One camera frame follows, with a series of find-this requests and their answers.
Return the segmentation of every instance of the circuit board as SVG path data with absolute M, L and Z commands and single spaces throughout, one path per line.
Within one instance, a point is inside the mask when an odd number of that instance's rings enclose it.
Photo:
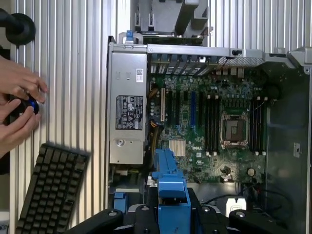
M 164 126 L 159 148 L 170 148 L 189 182 L 261 182 L 265 172 L 266 76 L 157 76 L 150 119 Z

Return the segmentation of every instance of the sticker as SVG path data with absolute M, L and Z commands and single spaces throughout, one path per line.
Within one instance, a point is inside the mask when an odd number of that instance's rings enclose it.
M 293 156 L 300 158 L 300 144 L 299 143 L 293 144 Z
M 137 69 L 136 70 L 136 82 L 143 83 L 143 81 L 144 81 L 143 69 Z
M 116 130 L 143 129 L 143 96 L 116 98 Z

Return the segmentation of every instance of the blue pcie slot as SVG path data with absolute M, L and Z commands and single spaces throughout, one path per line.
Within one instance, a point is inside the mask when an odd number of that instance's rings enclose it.
M 191 126 L 196 125 L 196 92 L 191 93 Z

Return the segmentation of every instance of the cpu socket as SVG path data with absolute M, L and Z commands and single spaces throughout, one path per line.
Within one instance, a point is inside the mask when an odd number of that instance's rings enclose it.
M 220 137 L 222 149 L 245 148 L 248 144 L 248 116 L 222 113 Z

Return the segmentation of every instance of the screw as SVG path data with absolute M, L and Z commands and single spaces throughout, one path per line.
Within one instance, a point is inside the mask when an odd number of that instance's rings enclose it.
M 108 215 L 109 215 L 109 216 L 115 216 L 115 215 L 117 215 L 117 213 L 114 212 L 114 211 L 112 211 L 112 212 L 110 212 Z
M 203 206 L 202 209 L 203 209 L 204 212 L 209 212 L 210 211 L 209 207 L 207 207 L 207 206 Z
M 236 215 L 238 215 L 241 218 L 245 217 L 245 214 L 241 211 L 236 212 Z
M 150 208 L 148 208 L 147 206 L 144 206 L 144 207 L 142 207 L 141 208 L 141 210 L 143 210 L 143 211 L 148 211 Z

